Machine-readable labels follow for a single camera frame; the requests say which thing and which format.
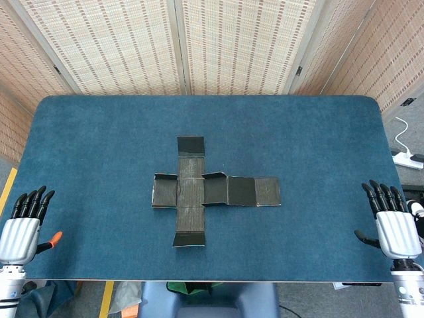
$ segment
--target black cable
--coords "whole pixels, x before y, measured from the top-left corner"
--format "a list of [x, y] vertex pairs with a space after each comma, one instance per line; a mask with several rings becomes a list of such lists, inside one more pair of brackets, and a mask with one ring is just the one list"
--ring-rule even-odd
[[295, 311], [292, 311], [290, 308], [287, 308], [287, 307], [284, 307], [284, 306], [281, 306], [281, 305], [279, 305], [280, 306], [280, 308], [282, 308], [282, 309], [285, 309], [285, 310], [287, 310], [287, 311], [290, 311], [292, 314], [294, 314], [296, 317], [299, 317], [299, 318], [302, 318], [301, 317], [301, 315], [299, 315], [298, 313], [296, 313]]

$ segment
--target floor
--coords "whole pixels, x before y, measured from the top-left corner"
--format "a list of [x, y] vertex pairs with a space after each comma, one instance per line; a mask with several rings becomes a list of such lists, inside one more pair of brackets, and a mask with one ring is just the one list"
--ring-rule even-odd
[[[399, 139], [408, 145], [412, 153], [424, 154], [424, 96], [397, 115], [409, 123], [408, 131]], [[404, 126], [395, 119], [385, 124], [390, 146], [402, 148], [395, 142], [394, 137]], [[0, 160], [0, 189], [4, 186], [9, 170], [10, 165]], [[397, 171], [403, 184], [424, 185], [424, 170], [397, 167]], [[51, 317], [98, 317], [104, 286], [104, 282], [84, 282], [80, 293]], [[383, 284], [380, 287], [349, 287], [343, 290], [334, 290], [332, 284], [278, 284], [278, 292], [280, 305], [295, 311], [302, 318], [401, 317], [392, 284]], [[296, 316], [281, 309], [280, 317]]]

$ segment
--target green object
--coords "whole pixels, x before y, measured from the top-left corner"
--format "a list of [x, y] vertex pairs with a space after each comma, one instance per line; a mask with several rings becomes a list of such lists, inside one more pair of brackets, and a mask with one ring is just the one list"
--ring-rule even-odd
[[211, 289], [221, 285], [222, 283], [194, 283], [194, 282], [167, 282], [166, 289], [173, 293], [182, 295], [194, 295], [195, 293], [207, 290], [211, 293]]

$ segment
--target blue felt tablecloth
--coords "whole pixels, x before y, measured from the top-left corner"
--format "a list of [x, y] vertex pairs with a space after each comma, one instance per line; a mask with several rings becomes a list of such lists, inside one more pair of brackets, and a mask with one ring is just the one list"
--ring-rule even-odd
[[[177, 172], [177, 136], [205, 137], [206, 172], [278, 176], [281, 207], [207, 207], [206, 247], [172, 247], [176, 211], [151, 208], [155, 172]], [[47, 185], [28, 277], [390, 282], [360, 184], [399, 187], [367, 97], [57, 96], [38, 106], [7, 204]]]

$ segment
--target power strip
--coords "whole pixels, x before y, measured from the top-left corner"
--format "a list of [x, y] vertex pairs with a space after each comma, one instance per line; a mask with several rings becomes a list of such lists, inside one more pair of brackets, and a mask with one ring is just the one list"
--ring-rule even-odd
[[399, 152], [395, 156], [393, 156], [393, 161], [395, 164], [403, 167], [413, 168], [421, 170], [424, 168], [424, 163], [411, 160], [411, 157], [406, 152]]

